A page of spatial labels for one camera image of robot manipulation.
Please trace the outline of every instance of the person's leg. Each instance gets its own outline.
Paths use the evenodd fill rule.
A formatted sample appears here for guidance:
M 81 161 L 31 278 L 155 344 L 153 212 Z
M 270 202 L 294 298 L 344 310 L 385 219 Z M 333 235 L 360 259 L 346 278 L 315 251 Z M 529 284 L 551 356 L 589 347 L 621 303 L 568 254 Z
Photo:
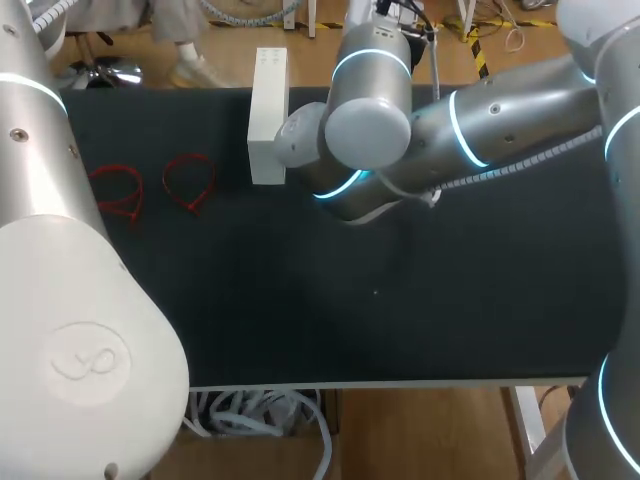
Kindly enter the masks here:
M 151 0 L 156 41 L 170 40 L 178 50 L 178 63 L 169 80 L 183 88 L 231 87 L 198 52 L 196 39 L 208 28 L 198 0 Z

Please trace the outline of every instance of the screw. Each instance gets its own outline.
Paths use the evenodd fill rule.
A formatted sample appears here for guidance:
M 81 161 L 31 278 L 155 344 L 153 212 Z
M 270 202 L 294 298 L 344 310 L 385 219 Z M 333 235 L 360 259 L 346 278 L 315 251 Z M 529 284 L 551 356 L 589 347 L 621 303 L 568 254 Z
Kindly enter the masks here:
M 116 480 L 118 476 L 118 465 L 115 463 L 110 463 L 107 465 L 107 468 L 104 469 L 104 478 L 105 480 Z
M 18 38 L 20 36 L 20 34 L 18 34 L 18 31 L 11 25 L 3 25 L 2 29 L 12 37 Z
M 9 132 L 9 136 L 14 142 L 24 143 L 29 140 L 29 134 L 21 128 L 14 128 Z

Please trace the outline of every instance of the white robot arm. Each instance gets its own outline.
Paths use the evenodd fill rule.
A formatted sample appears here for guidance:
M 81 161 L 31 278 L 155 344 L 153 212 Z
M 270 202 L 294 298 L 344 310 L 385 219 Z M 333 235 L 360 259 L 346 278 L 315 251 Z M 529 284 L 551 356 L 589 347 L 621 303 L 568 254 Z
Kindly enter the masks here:
M 138 479 L 189 389 L 114 251 L 22 0 L 0 2 L 0 478 Z
M 627 314 L 618 345 L 559 428 L 574 479 L 637 479 L 640 2 L 560 0 L 571 56 L 490 77 L 413 114 L 401 29 L 371 19 L 346 34 L 327 105 L 303 107 L 276 136 L 289 176 L 337 218 L 362 223 L 406 197 L 428 200 L 439 188 L 521 171 L 604 134 L 625 240 Z M 532 148 L 541 153 L 520 156 Z

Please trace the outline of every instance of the robotic arm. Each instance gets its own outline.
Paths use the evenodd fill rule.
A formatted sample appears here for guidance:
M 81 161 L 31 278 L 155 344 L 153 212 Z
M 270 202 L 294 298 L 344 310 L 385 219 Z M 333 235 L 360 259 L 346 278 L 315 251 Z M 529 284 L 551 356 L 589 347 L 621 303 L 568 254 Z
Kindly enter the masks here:
M 406 197 L 433 203 L 439 189 L 520 171 L 604 133 L 629 304 L 617 347 L 560 428 L 574 479 L 639 478 L 640 3 L 560 0 L 571 56 L 490 77 L 412 114 L 408 43 L 402 26 L 378 17 L 350 25 L 326 106 L 302 107 L 278 132 L 281 161 L 333 215 L 363 223 Z M 532 149 L 540 153 L 522 158 Z
M 326 107 L 301 108 L 276 136 L 289 174 L 338 218 L 361 223 L 405 197 L 429 200 L 456 181 L 497 176 L 525 160 L 521 152 L 599 134 L 590 132 L 600 120 L 593 80 L 570 56 L 495 75 L 411 113 L 406 37 L 372 16 L 347 32 Z

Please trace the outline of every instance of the white shoe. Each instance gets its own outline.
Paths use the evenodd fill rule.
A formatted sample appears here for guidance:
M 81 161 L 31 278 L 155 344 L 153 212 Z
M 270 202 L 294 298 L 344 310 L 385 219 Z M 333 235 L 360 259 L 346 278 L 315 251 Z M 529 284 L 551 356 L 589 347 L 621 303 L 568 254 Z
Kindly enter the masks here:
M 169 73 L 169 81 L 179 88 L 233 88 L 234 82 L 224 78 L 204 57 L 180 60 Z

